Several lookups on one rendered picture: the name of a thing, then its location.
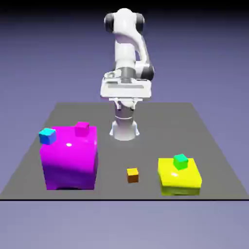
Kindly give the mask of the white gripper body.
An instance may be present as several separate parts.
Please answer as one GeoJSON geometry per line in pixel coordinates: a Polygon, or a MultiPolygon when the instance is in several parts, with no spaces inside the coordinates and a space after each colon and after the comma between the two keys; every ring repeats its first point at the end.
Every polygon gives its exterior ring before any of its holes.
{"type": "Polygon", "coordinates": [[[132,78],[131,83],[122,83],[121,78],[104,78],[100,95],[103,98],[150,98],[151,81],[132,78]]]}

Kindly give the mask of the small cyan cube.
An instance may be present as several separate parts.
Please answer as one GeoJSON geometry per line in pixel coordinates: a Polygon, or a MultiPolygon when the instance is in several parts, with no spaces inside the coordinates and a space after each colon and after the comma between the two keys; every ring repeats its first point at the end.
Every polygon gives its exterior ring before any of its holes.
{"type": "Polygon", "coordinates": [[[56,141],[56,130],[44,128],[39,132],[39,141],[41,144],[50,145],[56,141]]]}

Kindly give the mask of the large magenta box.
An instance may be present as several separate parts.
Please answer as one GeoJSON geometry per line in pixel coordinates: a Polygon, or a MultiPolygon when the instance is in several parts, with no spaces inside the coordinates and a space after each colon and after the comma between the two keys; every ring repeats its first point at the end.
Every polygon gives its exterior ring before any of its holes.
{"type": "Polygon", "coordinates": [[[41,144],[40,159],[47,190],[93,190],[98,149],[97,127],[89,125],[86,137],[77,137],[74,126],[53,126],[56,141],[41,144]]]}

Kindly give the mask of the small orange cube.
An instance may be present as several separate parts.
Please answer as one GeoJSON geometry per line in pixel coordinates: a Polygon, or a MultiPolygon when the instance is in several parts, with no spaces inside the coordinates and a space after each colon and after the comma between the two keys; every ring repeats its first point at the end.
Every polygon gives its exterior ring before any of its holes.
{"type": "Polygon", "coordinates": [[[127,181],[128,183],[139,182],[139,171],[137,168],[127,168],[127,181]]]}

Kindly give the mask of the small green cube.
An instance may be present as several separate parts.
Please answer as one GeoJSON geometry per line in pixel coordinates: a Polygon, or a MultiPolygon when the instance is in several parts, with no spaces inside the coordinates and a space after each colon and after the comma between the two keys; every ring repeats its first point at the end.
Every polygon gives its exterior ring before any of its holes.
{"type": "Polygon", "coordinates": [[[183,170],[188,167],[188,158],[184,154],[174,155],[173,165],[178,170],[183,170]]]}

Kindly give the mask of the small magenta cube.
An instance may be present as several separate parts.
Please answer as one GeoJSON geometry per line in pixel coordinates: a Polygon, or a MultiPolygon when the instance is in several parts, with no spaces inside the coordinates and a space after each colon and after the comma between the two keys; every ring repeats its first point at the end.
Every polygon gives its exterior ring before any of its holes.
{"type": "Polygon", "coordinates": [[[86,137],[89,134],[89,123],[77,122],[74,131],[77,137],[86,137]]]}

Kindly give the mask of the large yellow box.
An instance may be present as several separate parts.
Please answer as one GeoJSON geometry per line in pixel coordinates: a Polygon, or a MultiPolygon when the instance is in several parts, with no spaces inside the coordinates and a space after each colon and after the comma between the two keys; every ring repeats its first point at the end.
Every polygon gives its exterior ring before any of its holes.
{"type": "Polygon", "coordinates": [[[180,170],[174,166],[173,158],[159,158],[158,175],[163,196],[196,196],[200,192],[202,178],[193,158],[180,170]]]}

